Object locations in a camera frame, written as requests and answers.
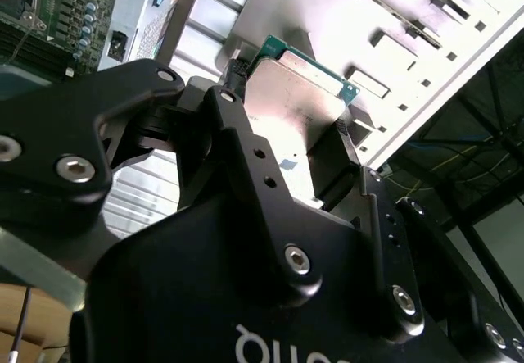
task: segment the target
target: black mechanical link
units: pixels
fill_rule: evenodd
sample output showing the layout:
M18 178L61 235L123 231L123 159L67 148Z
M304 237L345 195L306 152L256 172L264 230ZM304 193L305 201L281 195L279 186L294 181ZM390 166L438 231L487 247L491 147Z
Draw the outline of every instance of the black mechanical link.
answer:
M234 195L253 211L251 256L260 255L260 292L281 304L299 306L320 288L322 275L308 257L309 269L297 272L286 258L289 247L312 252L304 225L295 217L296 204L287 189L273 150L266 138L253 134L242 100L226 88L210 88L205 97L205 114L213 128L213 154L225 163Z
M371 298L381 313L380 332L404 343L424 330L424 314L404 222L387 198L386 186L375 171L362 167L358 183L332 213L353 220L364 236L372 260Z
M315 197L324 202L326 211L350 192L359 174L359 159L347 131L351 121L346 108L308 152Z
M3 102L0 134L22 152L0 162L0 222L55 229L71 220L95 222L126 125L148 107L175 102L183 88L173 71L141 60ZM61 177L58 162L67 156L87 160L94 175L81 184Z
M233 91L242 102L246 98L246 81L247 69L250 62L239 59L229 60L229 64L222 75L221 81L224 82L224 87Z

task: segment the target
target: mounting hole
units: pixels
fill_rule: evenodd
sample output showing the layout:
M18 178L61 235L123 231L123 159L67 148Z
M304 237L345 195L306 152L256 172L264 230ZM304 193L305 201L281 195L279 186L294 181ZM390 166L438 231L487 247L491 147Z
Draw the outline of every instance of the mounting hole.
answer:
M481 33L482 31L484 31L484 29L486 28L486 25L482 22L482 21L479 21L476 25L475 25L475 29Z
M226 101L235 102L235 97L233 95L231 95L230 93L226 92L226 91L221 91L220 95Z
M277 182L275 180L273 180L272 178L270 178L269 176L265 176L264 177L264 182L265 182L265 185L267 185L270 188L276 188L277 187Z
M393 244L395 247L400 247L400 242L398 238L396 238L392 234L389 234L387 237L390 239L391 244Z
M391 214L386 214L386 220L390 221L393 225L396 225L396 220Z
M265 152L263 152L262 150L256 148L253 152L258 158L265 158Z

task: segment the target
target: green circuit board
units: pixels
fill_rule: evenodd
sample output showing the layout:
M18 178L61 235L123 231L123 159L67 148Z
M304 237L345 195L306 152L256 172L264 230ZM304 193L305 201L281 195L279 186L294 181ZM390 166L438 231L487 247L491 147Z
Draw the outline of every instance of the green circuit board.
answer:
M21 3L20 11L30 9L28 1L22 0ZM115 0L38 0L36 4L32 3L38 22L44 26L33 25L31 36L70 53L75 73L82 75L96 71ZM6 10L0 7L0 20L26 31L28 26L12 12L13 9L11 15L7 15Z

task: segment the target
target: motherboard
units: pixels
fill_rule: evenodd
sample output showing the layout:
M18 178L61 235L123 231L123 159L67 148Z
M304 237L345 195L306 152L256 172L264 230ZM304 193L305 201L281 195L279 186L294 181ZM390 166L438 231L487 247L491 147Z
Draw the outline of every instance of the motherboard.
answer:
M0 59L33 68L54 62L56 68L68 69L68 75L94 72L114 4L115 0L0 0Z

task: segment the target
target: capacitor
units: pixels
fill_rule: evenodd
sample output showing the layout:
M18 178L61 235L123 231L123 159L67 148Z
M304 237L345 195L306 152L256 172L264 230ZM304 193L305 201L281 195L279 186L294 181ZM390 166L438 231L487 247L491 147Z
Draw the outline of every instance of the capacitor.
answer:
M97 11L98 9L98 6L95 2L88 2L87 4L85 4L85 10L87 12L95 12Z
M82 37L80 40L79 40L79 45L80 46L83 46L84 48L86 48L87 46L89 46L91 44L91 39L87 38L87 37Z
M86 22L88 24L94 23L96 19L97 19L97 17L94 14L92 14L92 13L86 13L84 15L84 22Z
M93 34L93 26L92 25L85 25L82 27L82 34L85 35L91 35Z

